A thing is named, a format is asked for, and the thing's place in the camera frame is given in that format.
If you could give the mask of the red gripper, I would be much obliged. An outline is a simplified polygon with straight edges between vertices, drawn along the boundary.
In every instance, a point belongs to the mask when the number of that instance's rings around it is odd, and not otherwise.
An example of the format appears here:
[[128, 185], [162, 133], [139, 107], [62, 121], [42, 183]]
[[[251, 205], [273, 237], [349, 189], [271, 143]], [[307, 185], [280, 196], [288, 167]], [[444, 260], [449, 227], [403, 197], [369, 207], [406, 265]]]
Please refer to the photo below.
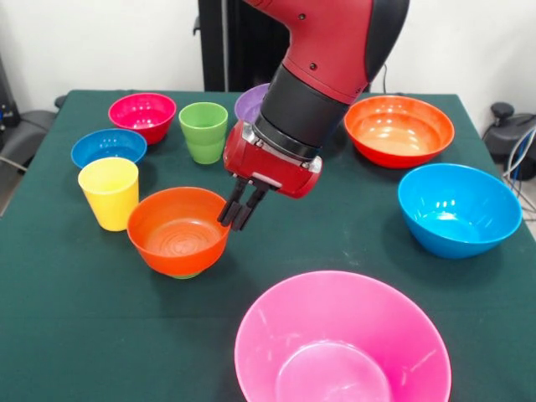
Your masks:
[[[241, 178], [221, 210], [218, 221], [234, 231], [245, 228], [257, 205], [269, 191], [269, 185], [278, 193], [290, 198], [302, 198], [309, 194], [322, 174], [322, 159], [315, 157], [310, 162], [301, 162], [278, 152], [265, 144], [254, 131], [254, 127], [239, 120], [232, 128], [224, 147], [225, 168]], [[245, 205], [240, 199], [248, 185], [247, 180], [257, 179], [255, 191]]]

